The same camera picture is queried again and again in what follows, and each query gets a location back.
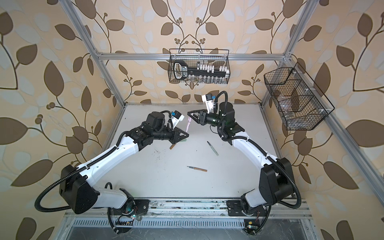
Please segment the pink pen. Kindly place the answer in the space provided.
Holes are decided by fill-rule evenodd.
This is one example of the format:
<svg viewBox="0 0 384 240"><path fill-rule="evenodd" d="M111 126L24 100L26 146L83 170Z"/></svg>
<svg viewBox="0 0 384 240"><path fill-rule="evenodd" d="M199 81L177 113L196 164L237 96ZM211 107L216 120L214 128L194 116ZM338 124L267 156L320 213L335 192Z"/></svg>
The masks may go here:
<svg viewBox="0 0 384 240"><path fill-rule="evenodd" d="M188 131L189 131L189 128L190 128L190 124L191 124L191 121L192 121L192 118L191 118L191 117L189 117L189 118L188 118L187 127L186 127L186 132L188 132Z"/></svg>

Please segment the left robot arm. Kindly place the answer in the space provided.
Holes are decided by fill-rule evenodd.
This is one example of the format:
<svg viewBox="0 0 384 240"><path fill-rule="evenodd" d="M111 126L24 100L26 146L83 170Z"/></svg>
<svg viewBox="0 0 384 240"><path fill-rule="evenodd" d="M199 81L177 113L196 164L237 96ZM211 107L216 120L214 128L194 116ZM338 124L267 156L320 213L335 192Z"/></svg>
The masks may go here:
<svg viewBox="0 0 384 240"><path fill-rule="evenodd" d="M82 214L90 209L111 208L130 215L135 208L134 197L125 189L111 190L97 187L97 182L110 170L128 157L151 145L155 140L169 141L176 144L189 135L177 124L184 119L178 112L152 112L139 127L124 131L117 143L92 160L77 167L66 166L61 172L59 193L75 214Z"/></svg>

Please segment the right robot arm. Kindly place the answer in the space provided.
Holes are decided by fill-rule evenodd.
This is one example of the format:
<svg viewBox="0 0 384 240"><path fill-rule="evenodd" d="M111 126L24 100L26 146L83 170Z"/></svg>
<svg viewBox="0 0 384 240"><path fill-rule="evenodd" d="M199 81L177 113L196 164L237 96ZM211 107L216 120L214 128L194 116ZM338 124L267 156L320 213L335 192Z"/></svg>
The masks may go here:
<svg viewBox="0 0 384 240"><path fill-rule="evenodd" d="M290 162L271 155L253 141L235 119L230 103L221 103L217 111L194 110L188 116L199 125L216 127L222 141L240 150L259 171L259 183L253 190L241 196L244 215L252 216L263 206L281 204L291 209L301 206L300 191Z"/></svg>

